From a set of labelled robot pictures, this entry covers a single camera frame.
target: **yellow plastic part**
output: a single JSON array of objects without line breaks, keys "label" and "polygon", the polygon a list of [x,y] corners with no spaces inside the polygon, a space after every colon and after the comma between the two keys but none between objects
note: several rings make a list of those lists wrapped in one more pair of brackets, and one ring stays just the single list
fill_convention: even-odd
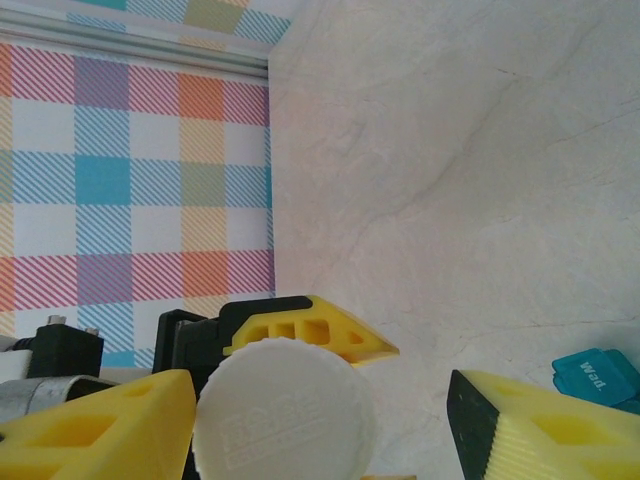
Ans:
[{"label": "yellow plastic part", "polygon": [[303,340],[340,355],[354,366],[364,365],[399,351],[362,320],[320,297],[308,297],[313,306],[250,317],[223,353],[231,355],[251,342],[286,337]]},{"label": "yellow plastic part", "polygon": [[640,416],[462,373],[500,412],[485,480],[640,479]]},{"label": "yellow plastic part", "polygon": [[195,410],[169,370],[0,424],[0,479],[179,480]]}]

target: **marble wall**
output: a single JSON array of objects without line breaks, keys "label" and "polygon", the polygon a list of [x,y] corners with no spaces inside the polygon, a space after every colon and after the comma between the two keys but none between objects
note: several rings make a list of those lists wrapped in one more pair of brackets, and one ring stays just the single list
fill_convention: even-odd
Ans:
[{"label": "marble wall", "polygon": [[461,478],[452,368],[640,366],[640,2],[310,2],[270,74],[278,293],[403,352],[373,470]]}]

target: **screw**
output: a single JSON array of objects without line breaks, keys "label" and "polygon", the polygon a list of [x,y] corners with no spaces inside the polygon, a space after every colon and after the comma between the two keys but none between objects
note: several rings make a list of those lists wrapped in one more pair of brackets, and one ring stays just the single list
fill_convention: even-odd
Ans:
[{"label": "screw", "polygon": [[64,325],[67,323],[67,317],[62,315],[49,315],[47,325]]}]

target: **checkered pattern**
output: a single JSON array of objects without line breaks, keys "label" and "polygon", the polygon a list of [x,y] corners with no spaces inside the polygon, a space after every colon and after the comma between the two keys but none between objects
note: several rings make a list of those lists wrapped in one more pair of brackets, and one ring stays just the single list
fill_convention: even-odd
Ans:
[{"label": "checkered pattern", "polygon": [[0,113],[0,333],[61,313],[149,366],[161,313],[272,295],[264,85],[0,44]]},{"label": "checkered pattern", "polygon": [[[302,0],[76,0],[114,10],[172,23],[213,30],[246,38],[255,42],[275,45],[291,24],[294,11]],[[73,23],[107,30],[124,31],[121,23],[108,19],[69,14]],[[184,43],[205,48],[222,49],[219,44],[198,43],[192,38]]]}]

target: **white round cap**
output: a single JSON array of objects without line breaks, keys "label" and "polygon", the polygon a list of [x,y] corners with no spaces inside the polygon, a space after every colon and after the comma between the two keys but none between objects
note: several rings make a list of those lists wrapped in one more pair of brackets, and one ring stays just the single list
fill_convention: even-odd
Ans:
[{"label": "white round cap", "polygon": [[193,452],[202,480],[356,480],[375,441],[366,380],[299,340],[251,343],[209,377]]}]

